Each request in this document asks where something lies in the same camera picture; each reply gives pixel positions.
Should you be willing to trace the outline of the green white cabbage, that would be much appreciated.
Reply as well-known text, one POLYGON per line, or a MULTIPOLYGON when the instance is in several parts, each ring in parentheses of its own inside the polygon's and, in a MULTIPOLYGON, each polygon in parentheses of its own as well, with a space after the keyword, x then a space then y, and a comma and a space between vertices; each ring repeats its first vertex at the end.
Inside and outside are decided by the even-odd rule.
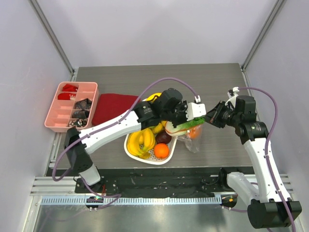
POLYGON ((203 123, 205 123, 204 117, 198 117, 193 120, 182 123, 176 127, 174 127, 172 122, 169 122, 169 121, 165 122, 163 125, 164 125, 166 133, 172 137, 175 137, 175 136, 184 135, 187 133, 187 131, 203 123))

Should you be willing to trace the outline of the clear zip top bag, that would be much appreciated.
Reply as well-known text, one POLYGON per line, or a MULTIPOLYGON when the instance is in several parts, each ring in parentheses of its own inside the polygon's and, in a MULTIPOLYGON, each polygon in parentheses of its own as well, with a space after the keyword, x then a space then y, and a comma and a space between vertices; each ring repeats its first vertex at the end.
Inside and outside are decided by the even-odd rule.
POLYGON ((186 148, 190 152, 197 153, 200 151, 201 135, 204 123, 204 117, 198 117, 176 127, 174 127, 169 121, 163 123, 163 125, 167 134, 184 142, 186 148))

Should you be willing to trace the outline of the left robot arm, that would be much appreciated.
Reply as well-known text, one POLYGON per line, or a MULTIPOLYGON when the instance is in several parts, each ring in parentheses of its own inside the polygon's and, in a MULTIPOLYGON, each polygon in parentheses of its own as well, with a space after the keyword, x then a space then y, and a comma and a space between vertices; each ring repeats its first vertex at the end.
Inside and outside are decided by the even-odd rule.
POLYGON ((102 189, 103 181, 90 154, 103 145, 124 135, 139 132, 170 121, 178 126, 188 121, 188 103, 182 94, 169 88, 148 101, 140 99, 121 115, 85 130, 70 128, 67 131, 64 152, 70 163, 70 171, 78 174, 93 193, 102 189))

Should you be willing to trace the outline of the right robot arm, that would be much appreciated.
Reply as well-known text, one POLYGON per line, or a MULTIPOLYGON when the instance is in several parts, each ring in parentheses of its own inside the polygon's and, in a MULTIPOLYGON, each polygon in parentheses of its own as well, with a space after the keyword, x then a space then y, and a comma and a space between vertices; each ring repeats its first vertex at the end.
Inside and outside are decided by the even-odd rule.
POLYGON ((251 225, 256 229, 289 227, 302 207, 286 190, 272 156, 269 133, 265 123, 256 119, 256 101, 251 96, 233 96, 220 101, 210 110, 207 123, 224 128, 231 126, 240 138, 253 165, 257 186, 241 172, 218 178, 220 189, 233 189, 246 203, 251 225))

